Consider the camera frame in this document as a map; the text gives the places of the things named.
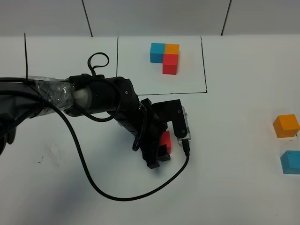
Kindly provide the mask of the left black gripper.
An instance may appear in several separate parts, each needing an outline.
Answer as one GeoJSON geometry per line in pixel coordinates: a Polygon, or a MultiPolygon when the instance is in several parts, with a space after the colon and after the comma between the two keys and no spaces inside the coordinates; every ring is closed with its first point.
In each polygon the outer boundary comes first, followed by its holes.
{"type": "Polygon", "coordinates": [[[140,101],[133,110],[118,112],[118,123],[135,137],[133,150],[142,146],[142,158],[149,168],[159,167],[158,161],[171,159],[167,145],[159,147],[158,138],[166,125],[159,120],[158,113],[154,111],[148,98],[140,101]]]}

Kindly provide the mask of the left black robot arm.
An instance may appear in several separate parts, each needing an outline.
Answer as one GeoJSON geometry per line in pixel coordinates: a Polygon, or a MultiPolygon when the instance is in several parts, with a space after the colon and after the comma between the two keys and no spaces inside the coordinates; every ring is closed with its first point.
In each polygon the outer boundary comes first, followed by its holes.
{"type": "Polygon", "coordinates": [[[149,100],[139,100],[129,79],[88,74],[66,80],[1,78],[0,147],[15,140],[16,128],[27,118],[51,113],[85,116],[96,122],[116,120],[135,138],[149,168],[170,159],[161,143],[167,123],[158,117],[149,100]]]}

